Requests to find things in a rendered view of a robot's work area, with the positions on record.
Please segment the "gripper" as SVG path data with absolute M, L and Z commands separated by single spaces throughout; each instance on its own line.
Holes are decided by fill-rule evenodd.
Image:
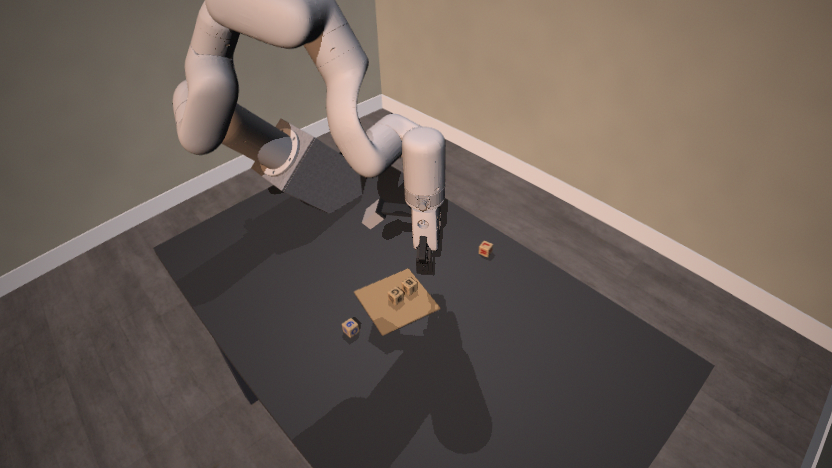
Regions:
M 411 207 L 413 247 L 417 250 L 417 274 L 432 274 L 431 250 L 436 251 L 439 247 L 441 226 L 440 205 L 443 204 L 444 200 L 434 207 L 420 210 L 409 204 L 405 199 L 406 203 Z M 428 257 L 426 257 L 426 250 L 428 250 Z

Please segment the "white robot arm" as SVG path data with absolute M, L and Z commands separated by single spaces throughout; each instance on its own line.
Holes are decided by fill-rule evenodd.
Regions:
M 204 155 L 223 144 L 274 177 L 297 158 L 296 132 L 279 130 L 237 104 L 233 53 L 240 33 L 276 47 L 306 48 L 326 83 L 332 138 L 358 174 L 377 177 L 403 158 L 406 201 L 425 210 L 444 200 L 441 132 L 388 114 L 365 135 L 357 97 L 369 61 L 335 0 L 204 1 L 185 59 L 186 80 L 173 95 L 178 138 L 188 152 Z

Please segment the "orange flat mat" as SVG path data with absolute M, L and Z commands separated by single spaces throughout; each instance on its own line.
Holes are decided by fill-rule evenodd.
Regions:
M 410 296 L 402 290 L 402 282 L 409 277 L 417 282 L 417 291 Z M 394 287 L 404 292 L 404 300 L 397 305 L 388 300 L 387 292 Z M 440 309 L 409 268 L 354 293 L 382 336 Z

